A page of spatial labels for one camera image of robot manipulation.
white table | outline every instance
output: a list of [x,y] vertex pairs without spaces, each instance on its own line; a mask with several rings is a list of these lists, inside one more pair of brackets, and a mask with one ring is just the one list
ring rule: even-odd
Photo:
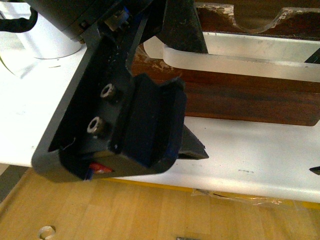
[[[31,158],[84,52],[29,57],[0,35],[0,163],[31,167]],[[127,180],[320,203],[320,124],[314,127],[186,117],[209,159],[177,160],[163,174]]]

hex socket screw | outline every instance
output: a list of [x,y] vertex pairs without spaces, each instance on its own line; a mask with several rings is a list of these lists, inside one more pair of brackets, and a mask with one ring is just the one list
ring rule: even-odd
[[88,125],[88,127],[86,129],[86,132],[88,134],[92,134],[94,136],[98,136],[98,135],[101,135],[104,132],[105,126],[106,126],[106,121],[103,120],[101,117],[96,116],[89,123],[89,125]]
[[109,83],[102,89],[100,97],[104,100],[112,100],[115,97],[116,92],[116,87],[112,83]]

